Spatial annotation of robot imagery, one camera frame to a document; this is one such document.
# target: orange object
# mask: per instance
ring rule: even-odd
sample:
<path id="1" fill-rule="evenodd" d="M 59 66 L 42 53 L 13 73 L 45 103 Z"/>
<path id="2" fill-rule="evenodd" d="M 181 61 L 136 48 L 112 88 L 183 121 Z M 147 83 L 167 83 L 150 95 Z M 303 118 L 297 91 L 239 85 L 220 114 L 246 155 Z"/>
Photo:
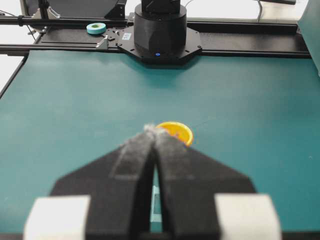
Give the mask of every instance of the orange object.
<path id="1" fill-rule="evenodd" d="M 176 121 L 166 121 L 160 123 L 156 127 L 166 129 L 171 136 L 178 138 L 187 146 L 190 146 L 194 140 L 194 134 L 192 133 L 190 128 L 183 123 Z"/>

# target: label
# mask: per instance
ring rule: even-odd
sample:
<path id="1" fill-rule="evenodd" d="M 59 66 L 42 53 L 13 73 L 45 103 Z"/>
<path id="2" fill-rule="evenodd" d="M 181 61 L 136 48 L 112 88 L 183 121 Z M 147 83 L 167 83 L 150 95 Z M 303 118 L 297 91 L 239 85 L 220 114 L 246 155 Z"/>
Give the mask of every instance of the label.
<path id="1" fill-rule="evenodd" d="M 123 34 L 122 40 L 130 40 L 132 33 L 125 32 Z"/>

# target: cable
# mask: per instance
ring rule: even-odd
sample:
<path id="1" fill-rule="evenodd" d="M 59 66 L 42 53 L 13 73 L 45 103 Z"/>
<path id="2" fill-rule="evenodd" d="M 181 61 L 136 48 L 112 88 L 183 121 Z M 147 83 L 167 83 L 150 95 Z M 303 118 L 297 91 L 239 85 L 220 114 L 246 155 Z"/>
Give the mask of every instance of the cable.
<path id="1" fill-rule="evenodd" d="M 258 15 L 258 18 L 257 18 L 256 22 L 259 23 L 261 15 L 262 15 L 263 8 L 262 8 L 262 4 L 261 4 L 260 0 L 257 0 L 257 1 L 258 1 L 258 4 L 259 4 L 259 15 Z"/>
<path id="2" fill-rule="evenodd" d="M 7 15 L 10 15 L 12 17 L 16 17 L 16 15 L 13 15 L 12 13 L 9 13 L 9 12 L 3 11 L 3 10 L 0 10 L 0 12 L 7 14 Z M 28 25 L 26 25 L 26 27 L 29 29 L 30 34 L 32 35 L 33 39 L 36 41 L 36 38 L 35 38 L 33 32 L 31 31 L 30 27 Z"/>
<path id="3" fill-rule="evenodd" d="M 188 1 L 188 2 L 186 3 L 186 5 L 184 5 L 184 7 L 186 8 L 186 7 L 188 6 L 188 4 L 191 3 L 192 1 L 194 1 L 194 0 Z"/>

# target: green table surface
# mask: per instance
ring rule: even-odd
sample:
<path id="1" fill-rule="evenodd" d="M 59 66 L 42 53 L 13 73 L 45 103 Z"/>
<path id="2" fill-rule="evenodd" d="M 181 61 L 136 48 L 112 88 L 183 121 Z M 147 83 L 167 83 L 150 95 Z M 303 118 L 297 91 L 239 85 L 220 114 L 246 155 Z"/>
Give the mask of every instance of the green table surface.
<path id="1" fill-rule="evenodd" d="M 125 54 L 31 51 L 0 99 L 0 233 L 35 198 L 144 124 L 178 121 L 193 148 L 271 195 L 284 231 L 320 230 L 320 78 L 311 59 L 198 56 L 146 67 Z"/>

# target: teal tape roll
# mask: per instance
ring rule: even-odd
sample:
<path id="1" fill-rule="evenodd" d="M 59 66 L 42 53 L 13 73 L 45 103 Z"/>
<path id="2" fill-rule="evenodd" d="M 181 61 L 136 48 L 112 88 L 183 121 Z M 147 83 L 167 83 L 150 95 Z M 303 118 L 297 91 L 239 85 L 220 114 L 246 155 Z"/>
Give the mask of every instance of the teal tape roll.
<path id="1" fill-rule="evenodd" d="M 104 23 L 97 22 L 97 23 L 91 23 L 88 26 L 86 26 L 86 30 L 88 34 L 103 34 L 106 30 L 107 27 Z"/>

